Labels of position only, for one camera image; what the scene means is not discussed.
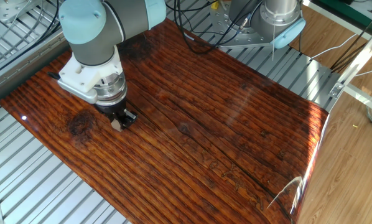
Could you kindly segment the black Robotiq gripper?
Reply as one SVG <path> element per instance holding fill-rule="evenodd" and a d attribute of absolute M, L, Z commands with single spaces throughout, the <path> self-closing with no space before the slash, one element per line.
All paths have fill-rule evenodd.
<path fill-rule="evenodd" d="M 119 124 L 119 117 L 123 128 L 130 127 L 138 118 L 135 112 L 126 109 L 126 99 L 110 106 L 94 104 L 94 107 L 109 118 L 110 124 Z"/>

